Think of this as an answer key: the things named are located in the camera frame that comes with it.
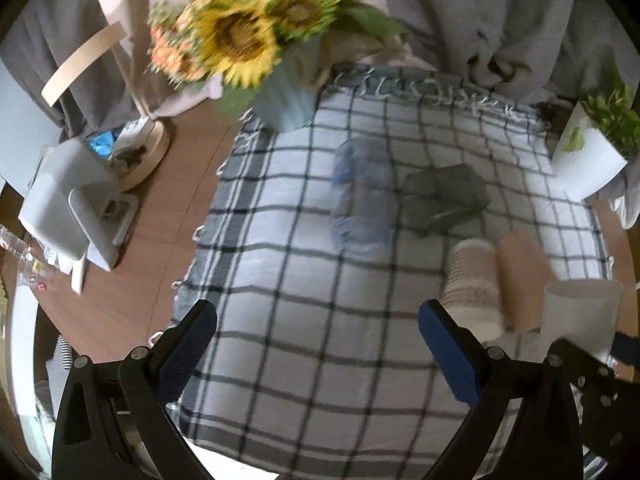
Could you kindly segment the white paper cup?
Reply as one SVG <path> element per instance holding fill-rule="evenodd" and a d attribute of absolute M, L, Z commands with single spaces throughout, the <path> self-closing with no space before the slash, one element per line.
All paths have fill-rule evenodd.
<path fill-rule="evenodd" d="M 608 280 L 569 280 L 544 290 L 539 354 L 565 338 L 605 364 L 620 320 L 623 289 Z"/>

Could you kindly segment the pink plastic cup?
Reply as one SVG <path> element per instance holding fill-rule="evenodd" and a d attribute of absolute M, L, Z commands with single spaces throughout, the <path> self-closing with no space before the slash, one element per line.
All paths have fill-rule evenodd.
<path fill-rule="evenodd" d="M 506 327 L 517 334 L 536 330 L 544 290 L 556 280 L 547 255 L 524 232 L 512 231 L 498 243 L 497 258 Z"/>

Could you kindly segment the brown checked paper cup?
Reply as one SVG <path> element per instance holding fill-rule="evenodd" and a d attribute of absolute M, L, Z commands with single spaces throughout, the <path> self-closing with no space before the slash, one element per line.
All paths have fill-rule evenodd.
<path fill-rule="evenodd" d="M 506 329 L 496 246 L 481 238 L 462 240 L 454 246 L 439 301 L 454 322 L 480 342 L 499 338 Z"/>

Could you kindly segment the grey faceted glass cup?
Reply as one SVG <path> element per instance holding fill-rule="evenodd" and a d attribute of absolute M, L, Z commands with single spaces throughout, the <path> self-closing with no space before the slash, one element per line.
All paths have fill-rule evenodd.
<path fill-rule="evenodd" d="M 409 174 L 400 196 L 405 226 L 420 237 L 445 233 L 489 203 L 485 180 L 465 164 L 429 166 Z"/>

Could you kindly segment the clear blue plastic cup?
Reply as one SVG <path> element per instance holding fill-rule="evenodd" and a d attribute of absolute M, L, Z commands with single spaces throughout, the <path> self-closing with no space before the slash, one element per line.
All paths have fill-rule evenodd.
<path fill-rule="evenodd" d="M 331 178 L 330 234 L 340 252 L 377 255 L 392 239 L 394 182 L 386 145 L 353 138 L 335 152 Z"/>

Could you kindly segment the white plant pot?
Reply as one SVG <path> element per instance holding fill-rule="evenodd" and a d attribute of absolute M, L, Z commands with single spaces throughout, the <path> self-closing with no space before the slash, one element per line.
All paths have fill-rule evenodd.
<path fill-rule="evenodd" d="M 611 182 L 627 165 L 578 103 L 551 157 L 555 179 L 573 202 L 581 202 Z"/>

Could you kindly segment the green potted plant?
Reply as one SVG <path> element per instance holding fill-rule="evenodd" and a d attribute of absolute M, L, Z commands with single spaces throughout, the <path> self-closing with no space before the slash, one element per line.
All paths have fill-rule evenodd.
<path fill-rule="evenodd" d="M 586 120 L 570 127 L 563 153 L 573 153 L 586 145 L 586 129 L 596 128 L 627 162 L 639 153 L 639 114 L 632 108 L 634 89 L 626 84 L 615 64 L 604 71 L 608 91 L 587 94 L 576 103 Z"/>

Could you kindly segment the white box appliance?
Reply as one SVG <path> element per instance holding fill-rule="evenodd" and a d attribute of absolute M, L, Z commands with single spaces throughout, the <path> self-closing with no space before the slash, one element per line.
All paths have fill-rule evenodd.
<path fill-rule="evenodd" d="M 115 171 L 79 139 L 58 144 L 36 175 L 18 220 L 44 247 L 110 272 L 139 209 Z"/>

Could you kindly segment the black white checked tablecloth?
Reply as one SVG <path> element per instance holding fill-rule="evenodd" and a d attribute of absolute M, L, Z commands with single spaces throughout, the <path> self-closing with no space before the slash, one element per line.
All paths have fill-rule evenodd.
<path fill-rule="evenodd" d="M 420 479 L 466 408 L 418 330 L 455 244 L 526 235 L 559 278 L 603 278 L 593 209 L 556 184 L 535 107 L 422 70 L 336 66 L 314 118 L 275 132 L 244 122 L 175 300 L 205 298 L 218 327 L 174 416 L 192 442 L 296 479 Z M 393 184 L 465 164 L 489 204 L 446 234 L 400 219 L 376 254 L 331 240 L 334 154 L 375 141 Z"/>

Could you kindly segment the grey blanket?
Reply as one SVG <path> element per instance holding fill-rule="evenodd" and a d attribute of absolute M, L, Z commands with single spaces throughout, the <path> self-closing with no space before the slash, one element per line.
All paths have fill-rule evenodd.
<path fill-rule="evenodd" d="M 442 72 L 551 114 L 639 87 L 639 51 L 605 0 L 386 0 L 413 53 Z"/>

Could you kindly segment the light blue ribbed vase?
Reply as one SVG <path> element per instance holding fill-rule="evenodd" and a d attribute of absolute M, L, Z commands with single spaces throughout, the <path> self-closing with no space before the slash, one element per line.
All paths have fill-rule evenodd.
<path fill-rule="evenodd" d="M 321 86 L 320 49 L 319 37 L 290 47 L 264 80 L 252 101 L 252 112 L 264 125 L 292 131 L 314 117 Z"/>

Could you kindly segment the sunflower bouquet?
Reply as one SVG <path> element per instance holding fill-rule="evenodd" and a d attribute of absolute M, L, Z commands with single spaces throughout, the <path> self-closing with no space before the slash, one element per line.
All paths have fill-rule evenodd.
<path fill-rule="evenodd" d="M 177 88 L 218 80 L 234 118 L 252 110 L 264 80 L 296 44 L 350 32 L 385 44 L 406 26 L 361 0 L 160 0 L 150 6 L 150 69 Z"/>

